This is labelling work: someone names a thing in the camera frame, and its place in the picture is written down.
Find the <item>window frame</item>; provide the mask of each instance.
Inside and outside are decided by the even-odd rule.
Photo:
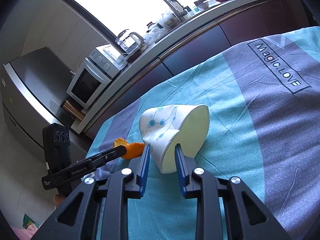
[[[120,53],[125,53],[125,51],[116,43],[116,36],[94,15],[92,15],[87,9],[82,7],[75,0],[63,0],[65,3],[70,5],[74,10],[76,10],[80,15],[82,15],[86,20],[88,20],[94,27],[96,27],[105,37],[108,39],[108,42],[115,47]]]

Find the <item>white microwave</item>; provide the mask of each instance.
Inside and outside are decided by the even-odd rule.
[[[67,93],[85,109],[111,82],[102,71],[90,59],[85,58],[68,87]]]

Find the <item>glass kettle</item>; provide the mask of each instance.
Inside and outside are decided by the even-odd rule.
[[[119,33],[116,38],[116,43],[121,46],[121,48],[127,53],[130,54],[136,49],[136,47],[143,47],[144,39],[141,35],[136,32],[130,32],[129,29],[126,29]]]

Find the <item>metal screw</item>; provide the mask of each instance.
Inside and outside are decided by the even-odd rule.
[[[202,169],[202,168],[195,168],[194,172],[195,172],[195,174],[201,175],[201,174],[204,173],[204,169]]]
[[[91,177],[86,178],[86,179],[84,180],[84,183],[85,183],[85,184],[92,184],[93,182],[94,182],[94,178],[91,178]]]
[[[231,182],[234,184],[239,184],[241,182],[241,179],[238,177],[232,177]]]
[[[124,168],[124,169],[121,170],[121,173],[123,175],[129,175],[131,172],[132,172],[132,170],[129,169],[129,168]]]

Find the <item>camera lens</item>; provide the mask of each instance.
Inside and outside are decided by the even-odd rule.
[[[61,140],[64,142],[66,140],[66,137],[64,135],[64,132],[61,133]]]

